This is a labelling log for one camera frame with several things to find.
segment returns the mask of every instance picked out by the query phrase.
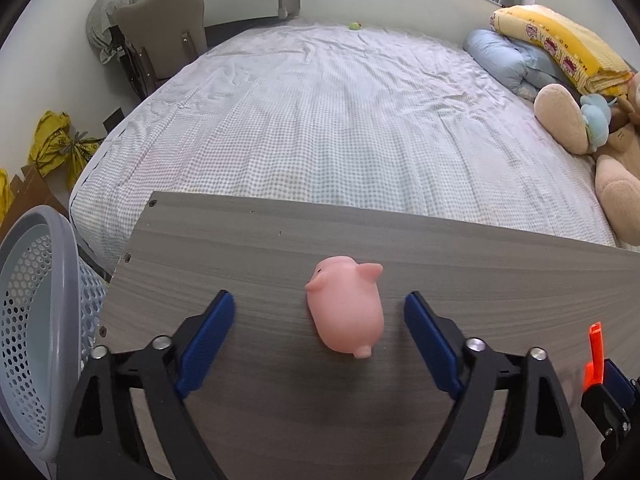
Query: orange tab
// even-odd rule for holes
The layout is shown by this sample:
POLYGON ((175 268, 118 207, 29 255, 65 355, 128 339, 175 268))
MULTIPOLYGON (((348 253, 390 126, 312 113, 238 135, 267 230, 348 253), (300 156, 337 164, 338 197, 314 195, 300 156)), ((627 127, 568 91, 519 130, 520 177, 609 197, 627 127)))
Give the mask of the orange tab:
POLYGON ((604 380, 604 340, 600 322, 590 326, 589 343, 591 345, 592 361, 584 367, 583 391, 587 391, 594 384, 602 384, 604 380))

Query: folded quilt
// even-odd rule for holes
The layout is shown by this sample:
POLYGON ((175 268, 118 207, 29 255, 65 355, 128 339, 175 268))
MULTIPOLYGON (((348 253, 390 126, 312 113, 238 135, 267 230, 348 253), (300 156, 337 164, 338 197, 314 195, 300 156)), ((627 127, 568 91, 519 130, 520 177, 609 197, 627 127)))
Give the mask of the folded quilt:
POLYGON ((514 6, 491 16, 495 32, 544 48, 581 94, 624 95, 629 66, 597 34, 546 7, 514 6))

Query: gray wood surface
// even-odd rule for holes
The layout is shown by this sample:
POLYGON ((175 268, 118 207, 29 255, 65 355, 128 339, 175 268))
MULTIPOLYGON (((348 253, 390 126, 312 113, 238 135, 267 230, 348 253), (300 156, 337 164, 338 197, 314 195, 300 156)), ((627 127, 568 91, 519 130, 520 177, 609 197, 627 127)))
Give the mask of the gray wood surface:
MULTIPOLYGON (((204 386, 186 401, 230 480, 411 478, 451 407, 402 321, 412 290, 494 349, 545 348, 572 407, 588 478, 599 468, 600 438, 579 407, 587 330, 601 320, 607 355, 640 374, 640 255, 399 213, 196 194, 153 199, 130 238, 130 261, 116 268, 101 342, 112 351, 140 348, 200 313, 220 288, 234 295, 236 323, 204 386), (385 267, 385 333, 367 360, 325 348, 306 308, 303 286, 316 263, 335 254, 385 267)), ((148 449, 166 473, 152 436, 148 449)))

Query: chair backrest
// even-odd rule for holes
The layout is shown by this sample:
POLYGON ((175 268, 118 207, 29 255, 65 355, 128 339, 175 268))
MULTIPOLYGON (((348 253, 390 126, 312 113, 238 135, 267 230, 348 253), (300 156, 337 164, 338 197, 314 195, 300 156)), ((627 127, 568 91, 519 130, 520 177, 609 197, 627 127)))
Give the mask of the chair backrest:
POLYGON ((207 51, 203 0, 142 0, 114 12, 136 51, 148 57, 156 79, 178 73, 207 51))

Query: metal screw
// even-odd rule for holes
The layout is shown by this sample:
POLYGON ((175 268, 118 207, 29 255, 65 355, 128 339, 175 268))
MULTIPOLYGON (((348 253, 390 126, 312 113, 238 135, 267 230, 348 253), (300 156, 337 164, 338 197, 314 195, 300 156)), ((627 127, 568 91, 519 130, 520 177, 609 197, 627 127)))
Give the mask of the metal screw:
POLYGON ((546 359, 546 352, 542 348, 538 348, 537 346, 529 350, 529 354, 536 361, 544 361, 546 359))
POLYGON ((171 346, 171 338, 167 335, 159 335, 151 342, 151 346, 156 350, 164 350, 171 346))
POLYGON ((109 353, 109 349, 105 345, 100 345, 91 350, 91 357, 94 359, 102 359, 109 353))
POLYGON ((486 348, 486 343, 482 341, 482 339, 478 339, 477 337, 472 337, 466 340, 466 347, 474 352, 481 352, 486 348))

